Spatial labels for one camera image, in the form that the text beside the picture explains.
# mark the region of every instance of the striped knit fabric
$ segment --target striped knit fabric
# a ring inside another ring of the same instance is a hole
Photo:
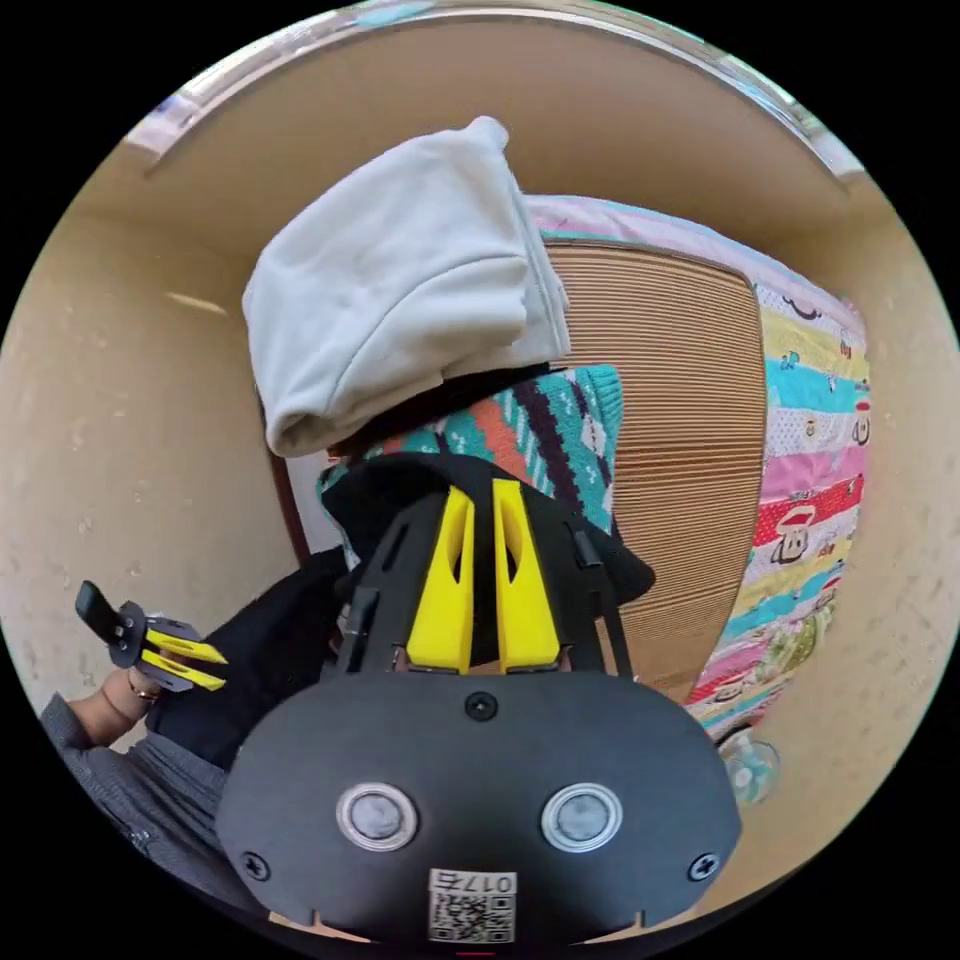
[[[457,453],[482,457],[541,493],[577,509],[610,533],[613,462],[623,421],[623,391],[610,366],[548,373],[465,410],[393,437],[363,459],[388,453]],[[318,494],[349,470],[325,470]]]

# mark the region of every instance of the bed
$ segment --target bed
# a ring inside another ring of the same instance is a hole
[[[565,363],[623,382],[616,522],[657,571],[623,611],[633,667],[722,739],[763,717],[829,625],[870,436],[863,321],[699,224],[528,202],[570,299]],[[335,542],[313,493],[325,466],[275,464],[301,558]]]

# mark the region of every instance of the wall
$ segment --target wall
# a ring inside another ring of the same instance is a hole
[[[651,206],[752,245],[859,202],[791,132],[699,67],[595,29],[516,18],[401,24],[309,53],[232,97],[156,167],[117,151],[79,202],[255,256],[357,166],[484,113],[509,130],[507,158],[528,193]]]
[[[744,811],[701,913],[805,862],[859,813],[913,736],[960,624],[960,353],[920,251],[891,210],[767,252],[864,315],[870,472],[825,644],[758,728],[782,779]]]
[[[239,314],[248,273],[76,213],[37,261],[0,353],[0,618],[37,708],[109,668],[73,612],[83,579],[204,631],[295,567]]]

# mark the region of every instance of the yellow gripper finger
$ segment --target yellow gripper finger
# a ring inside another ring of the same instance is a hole
[[[160,650],[168,653],[178,653],[191,660],[203,660],[206,663],[226,663],[226,657],[212,644],[187,640],[184,637],[175,637],[160,630],[147,629],[146,639]]]
[[[560,641],[516,480],[493,481],[493,533],[500,669],[552,666]]]
[[[205,690],[219,690],[226,683],[226,680],[220,677],[213,677],[209,673],[194,670],[193,667],[188,667],[186,664],[177,663],[175,660],[168,660],[163,654],[157,653],[154,650],[144,650],[140,654],[140,657],[145,663],[149,663],[158,670],[166,670],[167,673],[183,677],[184,680],[189,680],[191,683],[198,687],[203,687]]]
[[[473,501],[451,487],[407,641],[413,666],[458,673],[470,667],[474,514]]]

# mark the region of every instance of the colorful quilt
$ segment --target colorful quilt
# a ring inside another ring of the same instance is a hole
[[[857,527],[870,439],[864,325],[785,265],[717,232],[585,197],[528,198],[544,237],[653,247],[744,274],[757,297],[767,425],[753,548],[687,709],[715,739],[756,723],[821,642]]]

